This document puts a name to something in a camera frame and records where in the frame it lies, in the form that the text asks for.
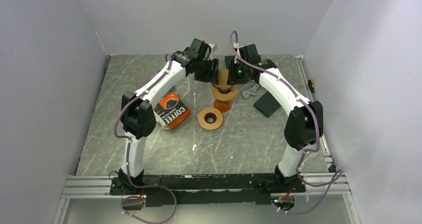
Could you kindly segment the orange glass carafe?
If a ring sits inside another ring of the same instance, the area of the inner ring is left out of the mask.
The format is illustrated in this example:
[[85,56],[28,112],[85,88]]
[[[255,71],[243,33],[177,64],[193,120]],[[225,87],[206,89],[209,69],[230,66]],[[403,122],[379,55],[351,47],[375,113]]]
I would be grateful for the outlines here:
[[214,100],[213,107],[221,113],[228,112],[231,109],[231,101]]

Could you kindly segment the brown paper coffee filter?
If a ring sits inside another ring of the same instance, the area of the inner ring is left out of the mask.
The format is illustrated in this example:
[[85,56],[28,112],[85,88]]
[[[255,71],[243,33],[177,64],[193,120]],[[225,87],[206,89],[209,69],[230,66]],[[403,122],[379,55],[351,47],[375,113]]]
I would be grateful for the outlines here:
[[218,82],[217,82],[216,86],[223,89],[223,90],[229,89],[231,87],[231,85],[228,84],[228,82],[227,82],[228,77],[229,77],[229,70],[228,69],[219,69],[218,74],[217,74]]

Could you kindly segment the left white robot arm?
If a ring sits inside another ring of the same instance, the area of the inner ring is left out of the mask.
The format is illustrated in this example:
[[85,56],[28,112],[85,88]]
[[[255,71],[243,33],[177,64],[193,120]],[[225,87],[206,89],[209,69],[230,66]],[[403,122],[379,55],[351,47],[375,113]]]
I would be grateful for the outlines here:
[[137,194],[143,187],[143,157],[147,137],[156,126],[155,106],[179,81],[193,74],[195,80],[217,82],[218,60],[213,57],[216,44],[194,39],[184,50],[165,55],[166,64],[146,85],[134,93],[126,92],[114,124],[116,138],[125,139],[125,155],[119,170],[123,187]]

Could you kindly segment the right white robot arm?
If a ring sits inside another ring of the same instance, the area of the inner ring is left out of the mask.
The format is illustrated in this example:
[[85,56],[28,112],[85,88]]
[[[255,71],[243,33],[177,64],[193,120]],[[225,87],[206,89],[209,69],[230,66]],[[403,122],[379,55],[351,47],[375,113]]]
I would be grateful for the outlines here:
[[231,49],[235,59],[230,63],[230,75],[236,80],[254,80],[275,98],[288,115],[284,129],[288,145],[276,166],[278,175],[274,178],[276,189],[285,192],[293,186],[293,177],[300,173],[305,155],[320,149],[322,105],[298,92],[272,60],[261,59],[254,44],[240,46],[232,42]]

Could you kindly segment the orange coffee filter box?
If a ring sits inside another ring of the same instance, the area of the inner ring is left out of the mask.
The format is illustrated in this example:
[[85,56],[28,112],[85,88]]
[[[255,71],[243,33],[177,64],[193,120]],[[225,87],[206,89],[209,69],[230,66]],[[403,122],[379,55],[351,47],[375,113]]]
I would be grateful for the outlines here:
[[172,92],[158,102],[154,115],[164,130],[172,130],[191,115],[191,110],[175,92]]

